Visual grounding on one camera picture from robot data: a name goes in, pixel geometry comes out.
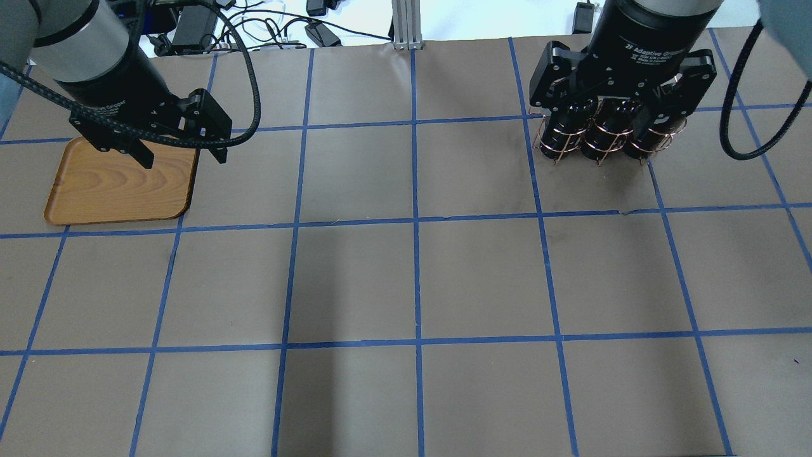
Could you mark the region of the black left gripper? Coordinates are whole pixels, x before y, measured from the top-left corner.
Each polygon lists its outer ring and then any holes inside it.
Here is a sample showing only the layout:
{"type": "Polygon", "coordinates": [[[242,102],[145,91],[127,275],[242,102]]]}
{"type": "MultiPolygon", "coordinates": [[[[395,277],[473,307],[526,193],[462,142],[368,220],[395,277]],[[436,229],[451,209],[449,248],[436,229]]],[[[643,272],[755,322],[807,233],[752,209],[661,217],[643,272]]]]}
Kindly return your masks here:
{"type": "MultiPolygon", "coordinates": [[[[105,1],[33,1],[38,22],[31,57],[76,101],[123,124],[176,136],[220,140],[232,122],[214,97],[196,89],[186,98],[171,93],[136,39],[105,1]]],[[[207,147],[218,164],[226,147],[207,147]]],[[[145,169],[154,153],[132,139],[127,155],[145,169]]]]}

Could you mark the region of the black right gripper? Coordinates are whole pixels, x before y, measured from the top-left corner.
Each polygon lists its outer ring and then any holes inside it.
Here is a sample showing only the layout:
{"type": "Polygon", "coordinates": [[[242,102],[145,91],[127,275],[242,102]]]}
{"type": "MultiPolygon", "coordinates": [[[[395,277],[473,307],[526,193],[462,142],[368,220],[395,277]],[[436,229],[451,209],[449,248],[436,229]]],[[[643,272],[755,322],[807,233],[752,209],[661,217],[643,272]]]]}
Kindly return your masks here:
{"type": "Polygon", "coordinates": [[[559,121],[572,101],[631,99],[642,104],[639,142],[677,133],[717,76],[712,52],[694,50],[717,11],[716,1],[606,1],[586,48],[546,44],[528,101],[559,121]]]}

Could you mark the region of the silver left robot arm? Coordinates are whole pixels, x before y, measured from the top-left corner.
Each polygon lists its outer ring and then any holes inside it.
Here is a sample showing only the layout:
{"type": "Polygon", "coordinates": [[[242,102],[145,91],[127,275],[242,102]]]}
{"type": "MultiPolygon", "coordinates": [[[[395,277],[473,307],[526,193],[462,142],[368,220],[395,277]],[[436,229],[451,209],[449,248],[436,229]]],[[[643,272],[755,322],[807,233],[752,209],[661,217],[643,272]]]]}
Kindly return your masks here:
{"type": "Polygon", "coordinates": [[[26,61],[73,98],[70,124],[96,150],[116,150],[143,168],[154,154],[126,128],[154,138],[177,139],[186,149],[206,149],[224,164],[232,119],[203,88],[175,95],[139,40],[131,37],[105,1],[3,1],[2,64],[21,70],[26,61]]]}

